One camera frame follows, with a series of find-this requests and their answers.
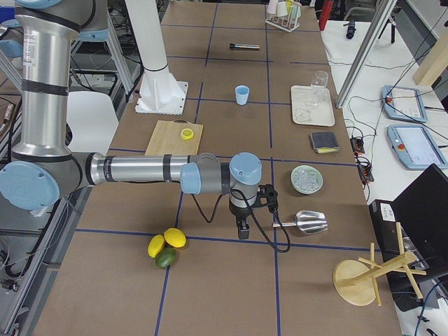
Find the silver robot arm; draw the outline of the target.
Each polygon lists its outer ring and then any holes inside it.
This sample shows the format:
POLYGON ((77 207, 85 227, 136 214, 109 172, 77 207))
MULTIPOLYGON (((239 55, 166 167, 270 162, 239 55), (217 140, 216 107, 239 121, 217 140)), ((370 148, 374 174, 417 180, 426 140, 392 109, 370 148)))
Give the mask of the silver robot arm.
POLYGON ((22 135, 1 170, 1 194, 21 209, 37 210, 84 186, 177 182, 186 194, 228 195, 239 238, 247 238, 247 219, 262 206, 261 163, 254 154, 222 163, 209 153, 117 157, 67 147, 71 42, 106 12, 99 1, 16 2, 24 29, 22 135))

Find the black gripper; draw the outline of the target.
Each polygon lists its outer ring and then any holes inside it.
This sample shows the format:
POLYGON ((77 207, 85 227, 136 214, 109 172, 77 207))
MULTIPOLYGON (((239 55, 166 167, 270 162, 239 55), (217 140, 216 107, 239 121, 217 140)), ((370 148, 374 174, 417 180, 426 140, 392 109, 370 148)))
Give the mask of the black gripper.
POLYGON ((247 218, 250 216, 250 210, 240 192, 230 193, 229 209, 236 218, 238 238, 248 239, 250 235, 250 227, 247 223, 247 218))

